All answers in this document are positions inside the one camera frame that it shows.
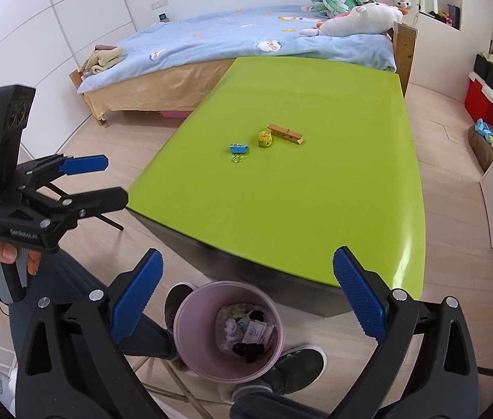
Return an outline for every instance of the blue blanket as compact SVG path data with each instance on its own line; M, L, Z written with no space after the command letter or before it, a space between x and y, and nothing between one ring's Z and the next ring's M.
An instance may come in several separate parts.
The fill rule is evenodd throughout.
M383 35L303 37L319 19L299 6L273 6L157 23L119 42L124 61L86 78L79 93L154 71L245 56L298 56L396 70L392 42Z

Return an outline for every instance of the yellow ball of yarn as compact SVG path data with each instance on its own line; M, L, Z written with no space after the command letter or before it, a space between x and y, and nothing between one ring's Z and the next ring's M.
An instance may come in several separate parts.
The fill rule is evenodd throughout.
M258 135L258 144L265 148L272 144L272 133L270 131L262 131Z

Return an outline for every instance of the floor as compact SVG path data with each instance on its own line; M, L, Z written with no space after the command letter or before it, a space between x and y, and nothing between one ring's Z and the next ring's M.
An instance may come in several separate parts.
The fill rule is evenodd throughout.
M468 147L466 132L472 120L463 105L432 91L410 86L406 98L413 140L421 171L426 212L427 250L422 299L440 302L445 296L459 299L472 335L479 365L493 368L493 249L490 248L487 215L479 187L482 172ZM127 188L178 128L179 121L155 113L116 113L105 127L89 121L64 150L69 155L105 154L111 163L106 172L61 178L58 185L70 193L109 186ZM125 231L97 219L83 221L67 233L61 246L92 273L109 283L132 268L149 247L161 251L165 274L146 313L163 322L162 307L169 288L179 281L199 284L206 278L158 241L127 211L112 218ZM331 411L354 383L375 348L365 337L353 313L318 318L280 307L287 324L287 345L312 343L329 358L323 378L293 396L299 402ZM0 314L0 345L11 348L7 318ZM415 360L415 338L404 367L387 401L401 395ZM176 391L161 363L144 366L143 381ZM215 386L184 376L200 398L219 400ZM480 377L482 409L493 401L493 379ZM198 417L188 404L168 400L190 418ZM216 419L228 417L228 406L208 406Z

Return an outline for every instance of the wooden block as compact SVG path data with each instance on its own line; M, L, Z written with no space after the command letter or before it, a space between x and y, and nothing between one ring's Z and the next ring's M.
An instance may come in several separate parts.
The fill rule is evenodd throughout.
M270 124L268 129L277 137L284 138L285 140L290 140L296 144L301 144L304 142L303 135L298 132L293 132L291 129L285 129L283 127L276 126L275 124Z

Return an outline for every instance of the pink trash can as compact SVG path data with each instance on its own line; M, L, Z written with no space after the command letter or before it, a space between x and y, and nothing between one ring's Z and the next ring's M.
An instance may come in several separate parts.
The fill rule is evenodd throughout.
M222 307L239 303L262 306L275 319L266 354L256 362L222 353L215 342L215 319ZM177 351L199 376L217 383L240 384L262 376L281 355L285 327L271 298L253 285L221 281L192 292L181 304L173 326Z

